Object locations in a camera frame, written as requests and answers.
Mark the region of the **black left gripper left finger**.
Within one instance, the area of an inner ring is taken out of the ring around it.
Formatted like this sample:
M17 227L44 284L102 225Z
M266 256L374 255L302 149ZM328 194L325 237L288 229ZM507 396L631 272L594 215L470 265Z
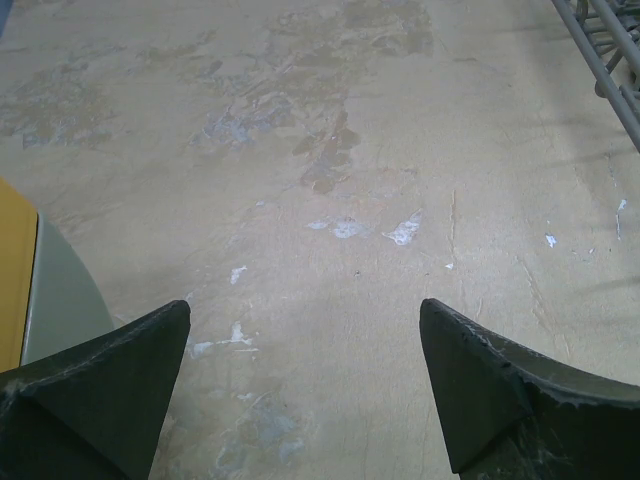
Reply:
M148 478L189 331L176 300L2 373L2 478Z

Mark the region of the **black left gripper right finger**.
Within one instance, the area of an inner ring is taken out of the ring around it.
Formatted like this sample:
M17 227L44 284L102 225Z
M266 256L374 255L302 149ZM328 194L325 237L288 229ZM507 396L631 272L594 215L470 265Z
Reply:
M437 299L420 337L454 474L636 479L639 389L500 336Z

